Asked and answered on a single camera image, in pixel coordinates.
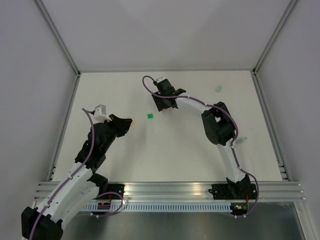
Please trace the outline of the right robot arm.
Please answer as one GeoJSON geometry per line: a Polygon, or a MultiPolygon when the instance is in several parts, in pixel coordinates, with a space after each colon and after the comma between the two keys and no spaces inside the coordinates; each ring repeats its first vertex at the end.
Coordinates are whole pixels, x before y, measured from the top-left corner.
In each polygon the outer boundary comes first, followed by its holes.
{"type": "Polygon", "coordinates": [[[157,92],[151,95],[158,111],[184,109],[201,118],[205,136],[217,147],[226,170],[227,183],[220,196],[223,199],[245,199],[250,194],[251,181],[249,175],[240,169],[233,153],[238,127],[226,105],[221,101],[209,105],[195,97],[183,95],[186,91],[175,89],[166,78],[153,79],[152,83],[157,88],[157,92]]]}

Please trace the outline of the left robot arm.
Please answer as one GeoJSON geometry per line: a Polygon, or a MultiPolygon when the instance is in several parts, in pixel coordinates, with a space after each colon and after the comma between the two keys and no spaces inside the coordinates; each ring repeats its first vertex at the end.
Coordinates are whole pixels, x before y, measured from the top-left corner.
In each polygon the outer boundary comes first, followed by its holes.
{"type": "Polygon", "coordinates": [[[116,138],[128,133],[132,119],[113,114],[90,124],[90,131],[66,177],[36,207],[21,214],[22,237],[27,240],[59,240],[69,222],[91,200],[123,200],[123,190],[109,187],[97,173],[116,138]]]}

